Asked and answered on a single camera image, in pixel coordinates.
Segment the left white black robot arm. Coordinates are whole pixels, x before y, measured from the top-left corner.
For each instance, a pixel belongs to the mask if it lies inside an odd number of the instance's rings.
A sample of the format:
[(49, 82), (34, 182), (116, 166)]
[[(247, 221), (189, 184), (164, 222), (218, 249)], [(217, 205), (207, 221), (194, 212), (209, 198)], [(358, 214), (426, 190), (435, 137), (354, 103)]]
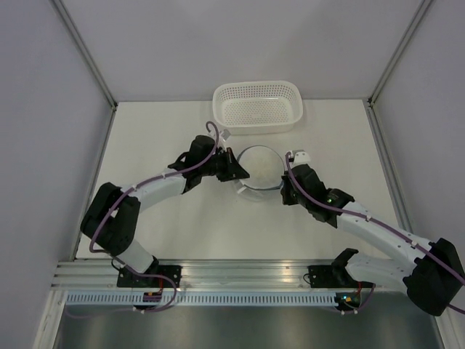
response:
[(162, 201), (181, 196), (204, 177), (220, 182), (248, 179), (233, 150), (206, 135), (198, 135), (190, 149), (160, 174), (139, 184), (99, 187), (81, 222), (92, 253), (106, 253), (121, 263), (119, 287), (172, 288), (179, 286), (180, 268), (161, 265), (135, 238), (139, 215)]

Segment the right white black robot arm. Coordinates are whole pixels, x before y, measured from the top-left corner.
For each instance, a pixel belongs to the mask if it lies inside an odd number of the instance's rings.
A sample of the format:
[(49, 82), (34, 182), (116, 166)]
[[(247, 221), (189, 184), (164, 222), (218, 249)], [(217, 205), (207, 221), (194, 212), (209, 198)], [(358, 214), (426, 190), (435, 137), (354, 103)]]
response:
[(406, 294), (419, 309), (441, 316), (464, 286), (464, 269), (455, 246), (395, 228), (373, 216), (351, 195), (327, 188), (308, 164), (286, 161), (281, 189), (283, 204), (300, 205), (318, 222), (351, 233), (388, 256), (368, 257), (345, 249), (334, 261), (333, 282), (348, 287), (355, 281), (385, 286)]

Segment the round white mesh laundry bag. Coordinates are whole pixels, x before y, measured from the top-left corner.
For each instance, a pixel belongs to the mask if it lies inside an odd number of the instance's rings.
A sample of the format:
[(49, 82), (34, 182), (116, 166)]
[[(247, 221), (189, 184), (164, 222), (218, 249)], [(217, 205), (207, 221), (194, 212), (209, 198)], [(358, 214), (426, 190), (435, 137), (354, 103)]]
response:
[(238, 163), (250, 175), (248, 179), (233, 183), (239, 196), (255, 202), (279, 197), (284, 162), (276, 151), (264, 145), (254, 145), (240, 153)]

